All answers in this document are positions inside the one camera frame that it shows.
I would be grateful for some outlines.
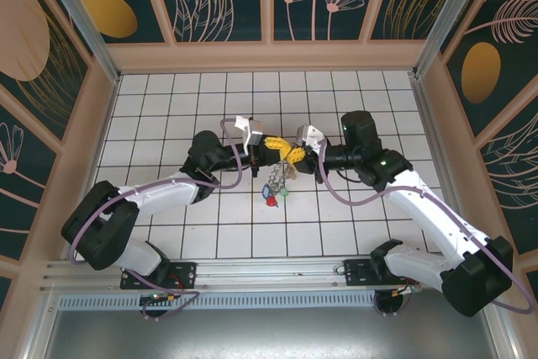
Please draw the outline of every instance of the white tiled floor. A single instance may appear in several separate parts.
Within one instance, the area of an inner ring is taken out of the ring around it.
[[[136,185],[176,171],[195,133],[212,130],[226,114],[254,114],[270,135],[293,138],[308,122],[340,143],[340,117],[372,112],[383,145],[403,151],[442,196],[417,104],[404,71],[286,71],[137,75],[123,77],[96,181]],[[237,129],[231,128],[240,138]],[[338,203],[312,176],[299,174],[286,201],[269,208],[261,196],[270,168],[245,171],[235,189],[214,192],[188,207],[139,218],[133,237],[149,240],[172,259],[369,254],[390,237],[437,251],[409,216],[384,199],[362,207]],[[348,176],[356,178],[354,172]],[[235,173],[217,174],[222,183]],[[330,175],[345,198],[373,194]]]

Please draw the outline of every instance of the purple cable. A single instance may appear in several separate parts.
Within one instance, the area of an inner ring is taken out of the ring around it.
[[[318,163],[320,167],[320,173],[321,177],[323,178],[323,182],[325,183],[325,186],[329,190],[329,192],[335,197],[338,201],[342,202],[345,205],[348,206],[361,206],[366,203],[370,203],[371,201],[374,201],[378,198],[383,197],[384,195],[387,195],[389,193],[394,193],[396,191],[409,191],[412,193],[419,193],[424,198],[429,199],[432,203],[434,203],[439,209],[441,209],[451,220],[454,222],[454,224],[462,231],[462,233],[471,240],[480,250],[483,251],[488,258],[493,261],[493,263],[502,271],[504,274],[510,278],[510,280],[515,283],[515,285],[520,289],[520,291],[523,293],[525,298],[527,299],[527,302],[529,303],[529,307],[527,309],[520,309],[518,307],[510,306],[508,304],[504,304],[501,302],[498,302],[494,300],[492,303],[496,304],[499,307],[502,307],[503,309],[507,309],[510,311],[514,311],[515,313],[519,314],[532,314],[534,313],[536,309],[536,303],[535,300],[530,294],[530,292],[527,290],[527,288],[524,286],[524,284],[517,278],[515,275],[490,251],[488,250],[480,241],[476,240],[474,235],[467,229],[467,227],[455,216],[450,209],[448,209],[441,201],[438,201],[435,196],[433,196],[430,193],[425,192],[425,190],[417,188],[417,187],[407,187],[407,186],[399,186],[399,187],[392,187],[389,189],[385,189],[381,191],[380,193],[377,193],[370,198],[363,199],[361,201],[348,201],[347,199],[343,199],[334,188],[329,183],[329,178],[327,177],[327,174],[325,173],[325,170],[323,169],[324,166],[324,156],[325,156],[325,150],[327,149],[327,139],[323,139],[320,142],[321,148],[319,150],[319,156],[318,156]]]
[[[190,183],[190,184],[204,185],[206,187],[211,187],[211,188],[216,188],[216,189],[231,189],[233,187],[237,187],[240,184],[240,182],[241,182],[241,180],[243,178],[243,171],[241,170],[242,164],[241,164],[241,157],[240,157],[239,151],[237,150],[237,147],[235,146],[231,135],[229,134],[228,130],[226,129],[225,124],[228,123],[228,122],[235,122],[235,119],[223,119],[222,121],[220,121],[220,126],[223,129],[224,134],[226,135],[226,138],[229,141],[229,144],[230,144],[230,146],[232,148],[232,151],[234,152],[235,161],[237,162],[237,167],[238,167],[237,173],[238,173],[238,175],[237,175],[237,180],[233,184],[231,184],[231,185],[220,185],[220,184],[215,185],[215,184],[212,184],[210,182],[193,180],[192,178],[181,178],[181,179],[166,178],[164,180],[152,182],[151,184],[146,184],[146,185],[141,186],[141,187],[133,188],[132,190],[130,190],[130,191],[126,192],[126,193],[122,193],[121,195],[118,195],[117,197],[114,197],[114,198],[110,199],[103,206],[101,206],[99,209],[97,209],[95,212],[93,212],[93,214],[88,218],[88,220],[84,223],[84,225],[78,231],[78,233],[75,236],[75,239],[73,240],[73,242],[71,243],[71,246],[69,247],[69,255],[68,256],[69,256],[69,261],[71,262],[71,264],[81,265],[81,264],[86,263],[86,261],[76,261],[75,260],[75,251],[76,251],[76,247],[78,246],[78,243],[80,242],[81,238],[84,236],[84,233],[87,231],[87,229],[92,225],[93,221],[95,219],[97,219],[98,216],[102,212],[104,212],[110,206],[114,205],[115,203],[117,203],[118,201],[120,201],[120,200],[122,200],[124,198],[130,197],[131,195],[135,195],[137,193],[141,193],[141,192],[146,191],[148,189],[152,189],[154,187],[159,187],[161,185],[165,185],[165,184],[168,184],[168,183]],[[159,285],[155,285],[152,282],[146,281],[140,274],[136,273],[135,271],[130,271],[129,269],[126,270],[126,271],[128,273],[130,273],[133,277],[138,279],[140,282],[142,282],[144,285],[146,285],[146,286],[148,286],[150,288],[154,288],[155,290],[160,290],[161,292],[168,293],[168,294],[175,295],[175,296],[182,296],[184,294],[193,294],[194,295],[193,298],[190,298],[186,303],[182,304],[179,308],[174,309],[173,311],[171,311],[169,314],[166,315],[166,317],[170,317],[171,315],[174,315],[174,314],[180,312],[185,306],[189,305],[195,298],[197,298],[200,295],[200,292],[198,292],[198,291],[178,292],[178,291],[173,291],[171,289],[162,288]]]

